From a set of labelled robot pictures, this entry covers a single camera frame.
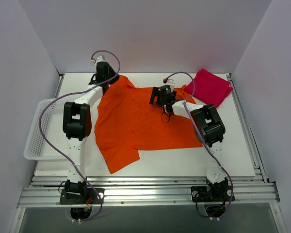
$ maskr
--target pink towel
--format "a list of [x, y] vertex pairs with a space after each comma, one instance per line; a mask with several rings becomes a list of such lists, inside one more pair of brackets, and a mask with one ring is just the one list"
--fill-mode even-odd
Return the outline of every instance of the pink towel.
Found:
[[[205, 69], [198, 71], [194, 78], [195, 93], [194, 97], [203, 101], [205, 104], [212, 103], [217, 108], [223, 102], [223, 100], [233, 90], [229, 86], [228, 81], [221, 79], [218, 76], [210, 73]], [[193, 81], [184, 89], [187, 93], [192, 94], [193, 92]]]

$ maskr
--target white mesh basket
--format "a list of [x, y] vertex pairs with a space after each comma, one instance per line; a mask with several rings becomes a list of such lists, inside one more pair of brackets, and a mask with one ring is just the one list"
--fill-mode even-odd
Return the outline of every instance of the white mesh basket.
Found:
[[[65, 160], [65, 158], [55, 151], [48, 143], [43, 139], [39, 131], [39, 117], [42, 110], [54, 99], [41, 101], [32, 120], [29, 135], [27, 138], [24, 157], [31, 160]], [[64, 98], [54, 104], [52, 104], [44, 113], [42, 118], [42, 130], [47, 139], [63, 153], [67, 154], [69, 145], [68, 139], [63, 132], [63, 113], [64, 104], [69, 101], [68, 98]]]

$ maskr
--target gray wall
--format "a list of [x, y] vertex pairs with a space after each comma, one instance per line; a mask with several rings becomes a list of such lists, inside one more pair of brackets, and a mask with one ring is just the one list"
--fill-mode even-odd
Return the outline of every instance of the gray wall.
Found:
[[272, 1], [234, 80], [291, 232], [291, 0]]
[[23, 149], [37, 103], [58, 75], [17, 0], [0, 0], [0, 233], [8, 232], [34, 163]]
[[271, 0], [19, 0], [62, 72], [115, 52], [122, 72], [232, 72]]

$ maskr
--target white board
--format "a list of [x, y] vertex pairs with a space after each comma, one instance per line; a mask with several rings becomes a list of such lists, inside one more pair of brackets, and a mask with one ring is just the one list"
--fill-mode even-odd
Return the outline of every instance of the white board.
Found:
[[[123, 74], [136, 87], [161, 86], [163, 78], [169, 74]], [[219, 77], [226, 79], [225, 74]], [[87, 87], [92, 74], [70, 73], [65, 78], [59, 95], [70, 92], [82, 91]], [[174, 76], [176, 87], [188, 84], [190, 78], [183, 74]], [[97, 104], [92, 109], [92, 118], [97, 118]], [[231, 176], [255, 175], [249, 150], [242, 132], [235, 103], [232, 95], [229, 95], [218, 108], [220, 117], [226, 127], [223, 142], [223, 166]], [[87, 147], [86, 174], [88, 176], [206, 176], [207, 164], [210, 159], [204, 148], [172, 149], [172, 150], [139, 150], [140, 160], [126, 166], [114, 174], [110, 174], [99, 148], [96, 145], [94, 134], [88, 141], [93, 141]], [[36, 176], [66, 176], [68, 174], [68, 162], [44, 162], [37, 163]]]

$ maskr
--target orange t-shirt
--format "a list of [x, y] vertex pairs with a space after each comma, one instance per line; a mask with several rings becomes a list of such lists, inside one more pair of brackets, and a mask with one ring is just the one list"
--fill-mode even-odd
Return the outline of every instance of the orange t-shirt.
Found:
[[[175, 88], [177, 99], [189, 96], [184, 88]], [[162, 116], [161, 107], [149, 104], [151, 93], [151, 87], [136, 88], [127, 77], [120, 76], [101, 98], [95, 135], [110, 173], [137, 161], [138, 150], [202, 146], [189, 119], [171, 116], [168, 123], [162, 122], [168, 117]]]

